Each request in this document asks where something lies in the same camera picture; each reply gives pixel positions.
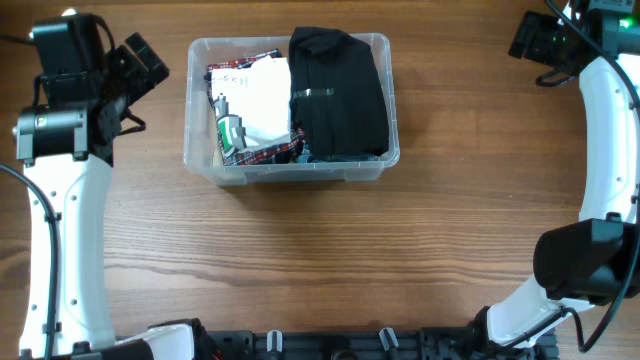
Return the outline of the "cream cloth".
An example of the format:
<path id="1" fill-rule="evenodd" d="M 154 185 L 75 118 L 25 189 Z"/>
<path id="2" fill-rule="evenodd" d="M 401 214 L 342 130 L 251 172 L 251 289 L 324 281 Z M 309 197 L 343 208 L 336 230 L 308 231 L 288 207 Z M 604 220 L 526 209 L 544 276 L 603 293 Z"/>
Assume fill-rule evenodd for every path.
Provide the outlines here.
<path id="1" fill-rule="evenodd" d="M 224 165 L 223 156 L 221 154 L 221 150 L 216 148 L 214 150 L 214 154 L 212 157 L 212 166 L 213 167 L 222 167 Z"/>

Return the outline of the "white pixel-print shirt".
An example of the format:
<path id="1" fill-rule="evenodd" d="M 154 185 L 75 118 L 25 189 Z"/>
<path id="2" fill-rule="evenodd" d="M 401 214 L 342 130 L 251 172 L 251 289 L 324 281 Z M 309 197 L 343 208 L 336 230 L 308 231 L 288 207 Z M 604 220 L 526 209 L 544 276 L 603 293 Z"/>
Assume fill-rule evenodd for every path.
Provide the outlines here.
<path id="1" fill-rule="evenodd" d="M 209 84 L 225 157 L 291 141 L 291 74 L 285 58 L 266 56 L 249 68 L 212 69 Z"/>

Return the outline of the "plaid shirt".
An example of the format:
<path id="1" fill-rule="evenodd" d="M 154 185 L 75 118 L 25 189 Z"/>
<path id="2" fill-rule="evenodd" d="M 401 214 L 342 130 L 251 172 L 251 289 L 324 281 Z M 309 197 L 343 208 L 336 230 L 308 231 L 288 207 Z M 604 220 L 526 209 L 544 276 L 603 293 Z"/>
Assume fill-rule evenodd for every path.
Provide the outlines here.
<path id="1" fill-rule="evenodd" d="M 219 148 L 221 150 L 221 154 L 222 154 L 222 145 L 220 141 L 220 130 L 216 125 L 215 113 L 212 107 L 212 100 L 211 100 L 211 87 L 209 84 L 210 71 L 212 69 L 221 69 L 221 68 L 249 68 L 254 62 L 266 56 L 271 56 L 273 58 L 282 57 L 287 60 L 287 58 L 283 56 L 281 51 L 275 48 L 267 52 L 263 52 L 263 53 L 249 56 L 249 57 L 244 57 L 244 58 L 231 60 L 227 62 L 210 64 L 207 67 L 207 72 L 206 72 L 206 75 L 204 76 L 204 80 L 207 85 L 208 101 L 212 109 L 212 127 L 215 130 L 215 140 L 217 141 L 216 148 Z M 304 138 L 305 138 L 304 132 L 301 130 L 296 130 L 292 125 L 292 120 L 291 120 L 291 141 L 290 142 L 281 144 L 281 145 L 274 145 L 274 146 L 265 148 L 263 150 L 259 150 L 257 152 L 236 154 L 231 157 L 225 157 L 222 154 L 223 160 L 224 160 L 224 166 L 288 163 L 298 156 L 298 153 L 301 151 L 304 145 Z"/>

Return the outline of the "blue jeans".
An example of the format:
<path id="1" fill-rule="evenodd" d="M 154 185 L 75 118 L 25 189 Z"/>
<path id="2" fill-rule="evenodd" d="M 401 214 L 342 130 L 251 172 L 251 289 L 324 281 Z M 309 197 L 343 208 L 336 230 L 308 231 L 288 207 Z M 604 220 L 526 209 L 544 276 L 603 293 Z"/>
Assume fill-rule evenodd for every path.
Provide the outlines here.
<path id="1" fill-rule="evenodd" d="M 302 152 L 296 158 L 296 162 L 300 164 L 325 162 L 362 162 L 377 160 L 378 157 L 372 154 L 315 156 L 311 153 L 308 147 L 304 147 Z"/>

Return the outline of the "black garment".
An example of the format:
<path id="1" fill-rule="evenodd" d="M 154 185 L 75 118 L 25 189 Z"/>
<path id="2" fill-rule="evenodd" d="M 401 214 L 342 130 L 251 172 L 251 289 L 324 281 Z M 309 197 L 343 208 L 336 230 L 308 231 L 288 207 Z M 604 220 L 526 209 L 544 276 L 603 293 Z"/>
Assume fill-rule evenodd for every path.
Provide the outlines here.
<path id="1" fill-rule="evenodd" d="M 315 156 L 381 156 L 389 124 L 368 43 L 337 29 L 298 27 L 288 51 L 291 114 Z"/>

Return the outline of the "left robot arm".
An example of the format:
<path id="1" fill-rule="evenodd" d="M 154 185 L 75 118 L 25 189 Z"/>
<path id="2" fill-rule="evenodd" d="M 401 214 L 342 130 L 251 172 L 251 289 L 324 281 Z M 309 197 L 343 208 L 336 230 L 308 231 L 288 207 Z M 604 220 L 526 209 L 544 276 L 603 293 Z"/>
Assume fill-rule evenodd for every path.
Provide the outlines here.
<path id="1" fill-rule="evenodd" d="M 104 20 L 72 14 L 35 24 L 42 71 L 13 130 L 17 178 L 31 206 L 23 359 L 210 359 L 201 322 L 176 320 L 118 338 L 104 282 L 104 211 L 113 143 L 131 106 L 168 77 L 138 34 L 117 45 Z"/>

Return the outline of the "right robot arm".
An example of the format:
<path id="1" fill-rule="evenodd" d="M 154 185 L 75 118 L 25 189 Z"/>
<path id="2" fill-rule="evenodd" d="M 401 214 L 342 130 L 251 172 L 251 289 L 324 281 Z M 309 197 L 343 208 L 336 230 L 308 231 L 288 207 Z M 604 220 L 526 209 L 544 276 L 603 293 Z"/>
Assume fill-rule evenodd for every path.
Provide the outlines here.
<path id="1" fill-rule="evenodd" d="M 482 309 L 453 348 L 464 359 L 540 356 L 541 340 L 590 309 L 604 315 L 580 352 L 600 340 L 639 292 L 639 17 L 631 1 L 570 1 L 524 15 L 509 53 L 546 65 L 540 87 L 577 81 L 587 121 L 584 197 L 576 223 L 545 232 L 532 275 Z"/>

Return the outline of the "clear plastic storage container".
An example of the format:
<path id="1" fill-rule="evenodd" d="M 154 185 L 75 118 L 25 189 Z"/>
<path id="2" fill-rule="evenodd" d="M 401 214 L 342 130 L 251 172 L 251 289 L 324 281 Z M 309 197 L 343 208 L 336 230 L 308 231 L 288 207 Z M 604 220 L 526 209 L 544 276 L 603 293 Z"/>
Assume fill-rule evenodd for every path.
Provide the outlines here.
<path id="1" fill-rule="evenodd" d="M 391 44 L 381 33 L 352 35 L 371 47 L 387 109 L 389 150 L 377 161 L 289 163 L 249 166 L 213 167 L 216 149 L 212 128 L 212 109 L 208 101 L 204 76 L 207 66 L 227 60 L 279 49 L 288 51 L 287 36 L 199 38 L 188 50 L 183 162 L 187 170 L 201 175 L 219 186 L 247 185 L 261 182 L 372 181 L 393 167 L 400 159 L 400 143 L 396 114 L 396 94 L 392 69 Z"/>

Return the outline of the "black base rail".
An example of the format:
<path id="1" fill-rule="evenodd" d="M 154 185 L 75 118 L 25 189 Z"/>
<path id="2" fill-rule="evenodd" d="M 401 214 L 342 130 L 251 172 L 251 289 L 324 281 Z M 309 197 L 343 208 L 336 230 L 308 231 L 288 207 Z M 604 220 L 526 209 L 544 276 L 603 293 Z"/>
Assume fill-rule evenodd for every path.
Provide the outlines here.
<path id="1" fill-rule="evenodd" d="M 221 359 L 282 360 L 453 360 L 483 359 L 483 352 L 467 353 L 462 328 L 372 332 L 268 333 L 211 331 Z"/>

